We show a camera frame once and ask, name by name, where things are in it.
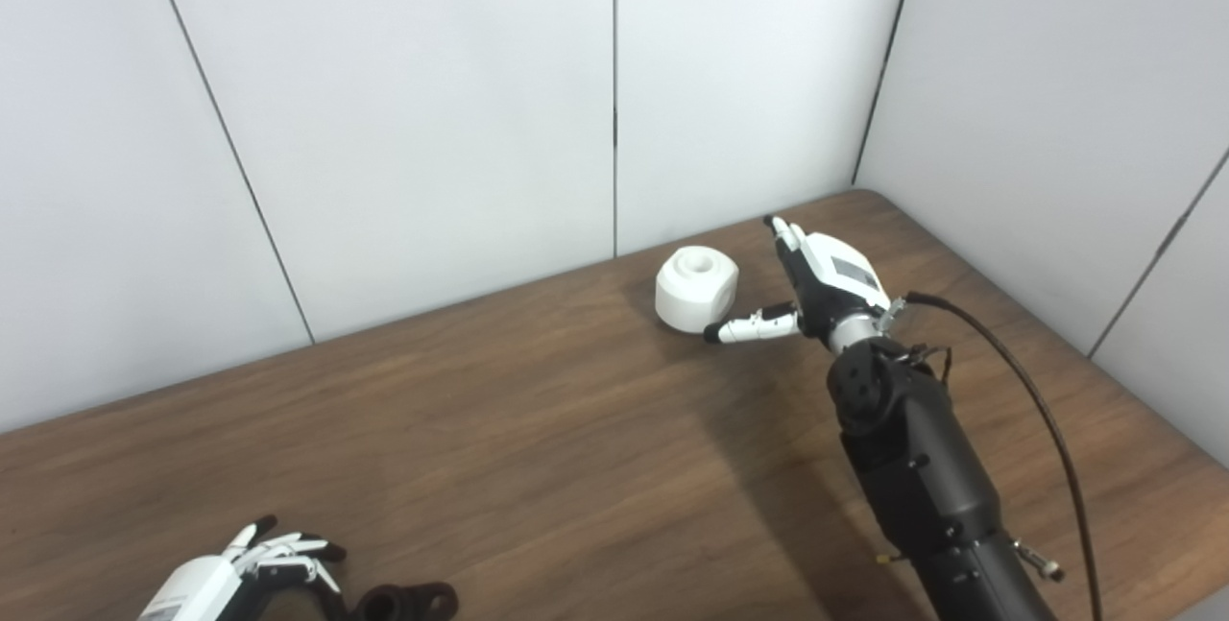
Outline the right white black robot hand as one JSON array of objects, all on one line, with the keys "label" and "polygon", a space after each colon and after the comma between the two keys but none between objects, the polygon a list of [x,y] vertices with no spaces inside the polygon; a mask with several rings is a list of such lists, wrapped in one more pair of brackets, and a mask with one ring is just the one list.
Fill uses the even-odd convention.
[{"label": "right white black robot hand", "polygon": [[778,215],[764,215],[763,223],[793,300],[710,323],[703,331],[705,342],[729,346],[803,334],[839,355],[849,346],[889,334],[893,300],[860,250],[827,232],[804,232]]}]

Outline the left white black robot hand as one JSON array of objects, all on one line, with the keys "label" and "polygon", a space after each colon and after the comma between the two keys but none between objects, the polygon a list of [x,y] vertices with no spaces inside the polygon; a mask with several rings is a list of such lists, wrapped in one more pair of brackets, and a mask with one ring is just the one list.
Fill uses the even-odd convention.
[{"label": "left white black robot hand", "polygon": [[347,548],[320,535],[277,526],[267,514],[242,528],[220,555],[179,564],[145,605],[140,620],[258,620],[280,593],[313,596],[324,620],[347,619],[340,587],[327,564],[347,560]]}]

